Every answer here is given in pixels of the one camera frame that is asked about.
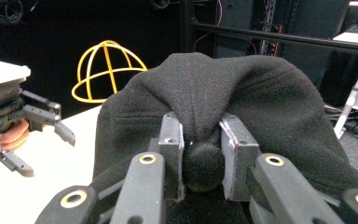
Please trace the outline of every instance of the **knit hat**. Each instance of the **knit hat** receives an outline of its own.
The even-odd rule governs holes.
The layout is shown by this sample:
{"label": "knit hat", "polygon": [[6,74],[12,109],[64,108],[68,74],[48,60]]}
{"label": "knit hat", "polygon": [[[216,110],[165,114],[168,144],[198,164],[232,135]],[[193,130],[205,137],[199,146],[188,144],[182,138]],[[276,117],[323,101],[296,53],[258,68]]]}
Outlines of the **knit hat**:
{"label": "knit hat", "polygon": [[[223,180],[218,123],[226,112],[243,122],[263,153],[289,159],[317,190],[339,198],[345,189],[358,188],[358,171],[349,164],[324,115],[319,92],[294,65],[269,56],[212,59],[189,53],[173,54],[136,75],[103,104],[91,184],[97,191],[125,177],[131,158],[147,151],[150,139],[159,135],[162,116],[170,111],[183,125],[183,175],[193,201],[193,194],[205,198],[205,192]],[[223,198],[212,198],[215,201],[209,203],[229,206],[220,203]],[[190,213],[198,204],[193,209],[178,206]],[[186,211],[175,214],[186,217]],[[191,216],[182,220],[199,221]]]}

